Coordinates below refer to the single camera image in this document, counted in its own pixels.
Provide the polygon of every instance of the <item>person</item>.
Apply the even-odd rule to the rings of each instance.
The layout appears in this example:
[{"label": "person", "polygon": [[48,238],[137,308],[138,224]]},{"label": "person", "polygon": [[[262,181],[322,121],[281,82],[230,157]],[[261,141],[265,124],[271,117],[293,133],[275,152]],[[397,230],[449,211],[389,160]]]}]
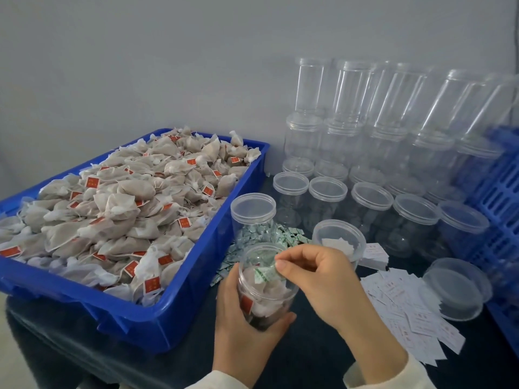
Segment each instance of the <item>person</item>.
[{"label": "person", "polygon": [[[434,389],[424,366],[382,322],[342,252],[299,245],[276,256],[276,269],[346,341],[356,360],[344,376],[347,388]],[[239,307],[237,284],[238,264],[218,289],[212,372],[189,389],[252,388],[296,319],[289,312],[266,331],[254,329]]]}]

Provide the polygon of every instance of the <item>pile of white cards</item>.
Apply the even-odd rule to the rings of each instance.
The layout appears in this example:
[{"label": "pile of white cards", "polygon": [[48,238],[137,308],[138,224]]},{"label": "pile of white cards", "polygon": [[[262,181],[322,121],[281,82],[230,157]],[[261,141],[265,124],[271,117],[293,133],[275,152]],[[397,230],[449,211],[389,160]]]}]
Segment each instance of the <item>pile of white cards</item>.
[{"label": "pile of white cards", "polygon": [[417,360],[436,367],[436,360],[447,359],[438,341],[460,353],[465,337],[425,307],[418,292],[425,286],[422,279],[390,268],[362,278],[361,283],[382,321]]}]

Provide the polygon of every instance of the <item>white sleeve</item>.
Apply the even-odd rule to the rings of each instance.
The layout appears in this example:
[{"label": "white sleeve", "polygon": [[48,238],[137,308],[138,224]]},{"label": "white sleeve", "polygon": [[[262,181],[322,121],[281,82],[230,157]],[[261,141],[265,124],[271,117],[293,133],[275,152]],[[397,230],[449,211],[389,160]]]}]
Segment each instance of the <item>white sleeve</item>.
[{"label": "white sleeve", "polygon": [[425,367],[411,354],[409,354],[407,364],[400,374],[386,382],[366,385],[357,362],[344,374],[343,381],[348,389],[435,389]]},{"label": "white sleeve", "polygon": [[186,389],[248,389],[236,378],[222,373],[221,371],[212,371],[197,383],[188,386]]}]

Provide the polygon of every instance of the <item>hand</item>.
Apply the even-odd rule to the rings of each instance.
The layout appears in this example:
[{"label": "hand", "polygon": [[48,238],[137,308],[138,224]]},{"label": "hand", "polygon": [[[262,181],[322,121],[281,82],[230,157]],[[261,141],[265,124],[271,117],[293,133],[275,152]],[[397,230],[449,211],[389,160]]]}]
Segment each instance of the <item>hand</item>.
[{"label": "hand", "polygon": [[218,287],[213,370],[226,373],[252,388],[296,315],[287,313],[265,332],[260,332],[245,320],[237,287],[238,264],[235,264]]},{"label": "hand", "polygon": [[406,350],[378,316],[342,252],[302,244],[278,254],[276,269],[299,286],[317,315],[339,332],[366,384],[385,382],[404,369]]}]

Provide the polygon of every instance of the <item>fingernail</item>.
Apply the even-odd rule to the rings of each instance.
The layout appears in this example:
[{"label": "fingernail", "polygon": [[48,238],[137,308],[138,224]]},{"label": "fingernail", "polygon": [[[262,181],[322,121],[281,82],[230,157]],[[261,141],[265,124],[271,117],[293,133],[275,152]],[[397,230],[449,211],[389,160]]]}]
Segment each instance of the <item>fingernail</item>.
[{"label": "fingernail", "polygon": [[287,261],[276,261],[276,269],[278,270],[283,270],[284,268],[287,267]]}]

